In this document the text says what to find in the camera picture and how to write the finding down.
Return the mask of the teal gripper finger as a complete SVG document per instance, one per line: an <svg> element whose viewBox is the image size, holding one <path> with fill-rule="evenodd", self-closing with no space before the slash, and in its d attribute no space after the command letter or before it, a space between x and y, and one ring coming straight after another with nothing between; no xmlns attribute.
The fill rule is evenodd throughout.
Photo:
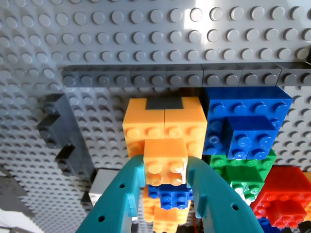
<svg viewBox="0 0 311 233"><path fill-rule="evenodd" d="M206 162L189 157L187 185L206 233L262 233L251 208Z"/></svg>
<svg viewBox="0 0 311 233"><path fill-rule="evenodd" d="M78 233L129 233L138 216L140 189L146 185L142 155L131 158L98 199Z"/></svg>

